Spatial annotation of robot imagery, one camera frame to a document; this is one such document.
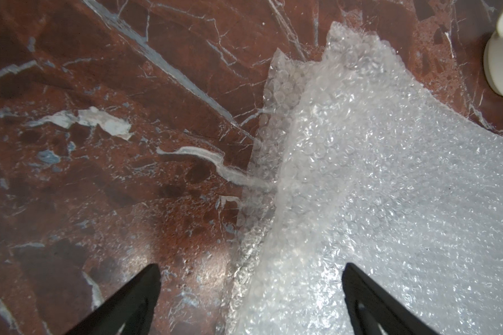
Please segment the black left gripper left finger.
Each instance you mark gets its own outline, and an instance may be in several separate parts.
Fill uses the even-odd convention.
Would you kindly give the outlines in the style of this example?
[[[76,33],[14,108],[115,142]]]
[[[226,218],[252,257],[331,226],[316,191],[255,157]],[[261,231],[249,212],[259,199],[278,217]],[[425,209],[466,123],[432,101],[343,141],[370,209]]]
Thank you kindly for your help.
[[[149,264],[68,334],[148,334],[161,292],[159,265]]]

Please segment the clear bubble wrap sheet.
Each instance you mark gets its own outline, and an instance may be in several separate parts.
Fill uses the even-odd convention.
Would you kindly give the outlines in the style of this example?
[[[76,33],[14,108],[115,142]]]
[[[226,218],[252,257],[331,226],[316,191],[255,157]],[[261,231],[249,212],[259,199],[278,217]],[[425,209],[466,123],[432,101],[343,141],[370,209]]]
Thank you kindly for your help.
[[[264,94],[225,332],[351,334],[351,262],[440,334],[503,334],[503,137],[339,22]]]

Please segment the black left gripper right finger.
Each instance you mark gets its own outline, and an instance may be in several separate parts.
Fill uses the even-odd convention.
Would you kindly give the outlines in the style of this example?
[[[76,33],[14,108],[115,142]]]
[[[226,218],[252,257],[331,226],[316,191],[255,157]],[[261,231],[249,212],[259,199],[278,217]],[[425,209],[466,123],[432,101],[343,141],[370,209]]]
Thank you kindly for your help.
[[[342,273],[345,303],[355,334],[436,334],[355,264]]]

